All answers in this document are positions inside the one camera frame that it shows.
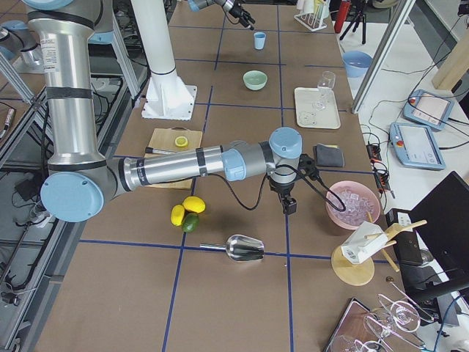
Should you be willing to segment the light blue plastic cup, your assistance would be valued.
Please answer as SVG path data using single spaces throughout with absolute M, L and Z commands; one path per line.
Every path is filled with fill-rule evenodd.
M 264 32 L 255 32 L 254 33 L 254 49 L 262 50 L 265 47 L 266 34 Z

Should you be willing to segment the green ceramic bowl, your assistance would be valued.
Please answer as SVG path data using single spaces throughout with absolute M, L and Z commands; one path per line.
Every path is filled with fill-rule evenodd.
M 259 70 L 250 70 L 243 74 L 245 87 L 252 91 L 258 91 L 267 84 L 267 75 Z

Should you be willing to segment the steel ice scoop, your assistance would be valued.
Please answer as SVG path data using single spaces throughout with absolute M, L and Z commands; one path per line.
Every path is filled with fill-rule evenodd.
M 201 243 L 199 247 L 223 250 L 236 262 L 262 260 L 265 255 L 265 245 L 261 240 L 240 234 L 230 236 L 225 244 Z

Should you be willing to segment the pink bowl with ice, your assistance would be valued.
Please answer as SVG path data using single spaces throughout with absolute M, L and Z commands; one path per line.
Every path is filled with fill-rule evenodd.
M 333 184 L 326 194 L 330 219 L 347 230 L 356 230 L 364 221 L 375 223 L 380 217 L 380 201 L 374 192 L 355 181 Z

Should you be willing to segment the blue bowl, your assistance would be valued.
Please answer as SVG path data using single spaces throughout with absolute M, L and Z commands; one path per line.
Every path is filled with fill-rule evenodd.
M 359 78 L 366 74 L 373 58 L 362 51 L 346 51 L 342 54 L 342 60 L 347 76 Z

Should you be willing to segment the grey folded cloth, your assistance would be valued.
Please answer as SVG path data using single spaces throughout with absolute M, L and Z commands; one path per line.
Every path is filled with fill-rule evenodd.
M 317 166 L 343 167 L 344 155 L 340 148 L 325 144 L 317 144 L 313 147 L 314 158 Z

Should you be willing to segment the white paper carton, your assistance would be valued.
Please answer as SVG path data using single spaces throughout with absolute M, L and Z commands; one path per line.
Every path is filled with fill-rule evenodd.
M 341 245 L 341 253 L 350 263 L 358 265 L 382 249 L 387 242 L 388 237 L 379 225 L 365 221 Z

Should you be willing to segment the cream bear tray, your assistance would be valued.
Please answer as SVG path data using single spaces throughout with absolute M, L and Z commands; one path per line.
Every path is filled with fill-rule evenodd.
M 333 90 L 297 87 L 294 98 L 296 122 L 300 127 L 332 130 L 341 127 Z

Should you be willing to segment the yellow lemon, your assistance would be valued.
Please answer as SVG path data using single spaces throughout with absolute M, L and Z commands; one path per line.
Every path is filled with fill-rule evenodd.
M 206 209 L 206 203 L 197 196 L 189 196 L 184 199 L 182 206 L 189 212 L 202 213 Z
M 180 226 L 185 218 L 185 208 L 182 205 L 175 205 L 171 209 L 170 220 L 174 226 Z

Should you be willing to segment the wooden stand round base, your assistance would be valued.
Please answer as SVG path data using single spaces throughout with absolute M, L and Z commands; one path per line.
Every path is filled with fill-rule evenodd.
M 396 271 L 399 272 L 400 269 L 397 264 L 391 259 L 391 257 L 387 254 L 384 248 L 392 246 L 396 243 L 394 238 L 400 233 L 404 231 L 410 231 L 415 227 L 422 226 L 426 224 L 426 220 L 420 220 L 406 226 L 402 226 L 401 224 L 394 223 L 388 229 L 383 230 L 383 232 L 388 237 L 388 242 L 384 245 L 382 249 L 378 252 L 381 252 L 386 260 L 390 263 L 391 267 Z M 352 285 L 352 286 L 363 286 L 369 283 L 373 276 L 374 276 L 374 262 L 372 257 L 365 260 L 363 263 L 354 265 L 350 263 L 341 253 L 341 246 L 338 246 L 334 249 L 331 255 L 331 265 L 332 268 L 340 278 L 341 281 Z

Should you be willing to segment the green lime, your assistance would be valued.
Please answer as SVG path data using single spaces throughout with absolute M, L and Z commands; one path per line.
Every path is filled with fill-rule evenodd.
M 197 213 L 188 213 L 182 221 L 182 231 L 186 233 L 193 232 L 199 225 L 199 215 Z

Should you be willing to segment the clear wine glass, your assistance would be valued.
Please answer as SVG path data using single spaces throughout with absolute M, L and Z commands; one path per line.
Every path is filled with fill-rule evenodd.
M 317 92 L 314 96 L 313 107 L 317 111 L 325 110 L 330 103 L 330 97 L 336 82 L 336 74 L 326 70 L 317 82 Z

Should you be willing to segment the half lemon slice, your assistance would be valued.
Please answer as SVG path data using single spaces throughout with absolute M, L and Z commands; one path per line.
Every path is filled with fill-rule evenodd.
M 186 136 L 177 136 L 174 139 L 174 145 L 178 148 L 187 147 L 189 144 L 188 138 Z

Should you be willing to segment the black tripod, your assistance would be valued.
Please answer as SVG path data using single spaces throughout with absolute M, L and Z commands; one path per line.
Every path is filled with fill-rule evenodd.
M 354 6 L 354 17 L 349 23 L 344 32 L 340 35 L 339 39 L 343 40 L 349 31 L 356 32 L 359 26 L 362 28 L 361 44 L 366 44 L 366 7 L 367 0 L 352 1 Z

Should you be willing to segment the wooden cutting board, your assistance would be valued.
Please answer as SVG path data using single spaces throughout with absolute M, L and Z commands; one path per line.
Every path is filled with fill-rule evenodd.
M 148 147 L 158 148 L 162 150 L 172 150 L 175 152 L 181 152 L 186 150 L 193 150 L 200 147 L 203 133 L 201 131 L 192 131 L 186 128 L 155 128 Z M 174 139 L 177 136 L 186 136 L 189 144 L 187 147 L 178 148 L 174 145 Z M 148 154 L 145 153 L 144 157 L 162 156 L 161 154 Z

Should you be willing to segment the near blue teach pendant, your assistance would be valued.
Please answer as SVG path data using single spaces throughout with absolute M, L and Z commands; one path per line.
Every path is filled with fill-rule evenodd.
M 446 168 L 429 126 L 393 122 L 389 137 L 397 158 L 404 166 L 428 170 Z

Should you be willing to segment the blue teach pendant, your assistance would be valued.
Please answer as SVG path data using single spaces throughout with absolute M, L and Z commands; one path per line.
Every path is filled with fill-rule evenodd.
M 404 118 L 441 131 L 454 107 L 454 101 L 423 89 L 414 91 L 404 106 Z
M 397 158 L 404 166 L 428 170 L 446 168 L 429 126 L 393 122 L 389 137 Z

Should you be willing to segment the black monitor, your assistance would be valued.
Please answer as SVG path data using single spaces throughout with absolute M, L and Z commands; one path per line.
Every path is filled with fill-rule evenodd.
M 425 220 L 417 233 L 448 281 L 423 286 L 405 277 L 407 294 L 418 303 L 447 293 L 468 293 L 468 184 L 450 172 L 411 211 L 410 219 Z

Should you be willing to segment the black tray with glasses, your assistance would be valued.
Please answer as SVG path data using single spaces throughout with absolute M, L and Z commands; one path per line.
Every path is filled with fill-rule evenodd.
M 375 312 L 380 307 L 370 309 L 358 299 L 352 298 L 339 320 L 336 328 L 330 336 L 324 351 L 425 351 L 419 350 L 391 338 L 387 342 L 381 342 L 363 324 L 367 313 Z

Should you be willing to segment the upside down wine glass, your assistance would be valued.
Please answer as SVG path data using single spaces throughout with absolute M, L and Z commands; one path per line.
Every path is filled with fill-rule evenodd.
M 379 293 L 377 300 L 380 307 L 375 311 L 375 315 L 382 337 L 397 332 L 414 333 L 422 323 L 435 322 L 431 313 L 420 307 L 405 293 L 397 299 Z

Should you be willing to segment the far blue teach pendant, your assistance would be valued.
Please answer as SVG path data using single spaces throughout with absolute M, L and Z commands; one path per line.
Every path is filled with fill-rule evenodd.
M 404 118 L 441 131 L 454 107 L 454 101 L 423 89 L 414 91 L 404 106 Z

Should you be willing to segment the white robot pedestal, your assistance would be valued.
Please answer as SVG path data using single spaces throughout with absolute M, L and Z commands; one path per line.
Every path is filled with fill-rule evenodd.
M 163 2 L 135 0 L 131 4 L 151 73 L 142 117 L 188 121 L 197 87 L 186 85 L 177 73 Z

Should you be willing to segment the aluminium frame post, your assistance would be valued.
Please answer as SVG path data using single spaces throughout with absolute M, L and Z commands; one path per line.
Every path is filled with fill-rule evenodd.
M 377 77 L 383 63 L 394 44 L 400 29 L 405 24 L 407 17 L 410 14 L 416 0 L 400 1 L 396 9 L 391 16 L 391 19 L 386 27 L 386 30 L 382 36 L 382 39 L 374 53 L 372 63 L 367 70 L 361 85 L 359 86 L 358 92 L 354 98 L 351 112 L 357 114 L 366 99 L 366 96 L 371 91 L 374 80 Z

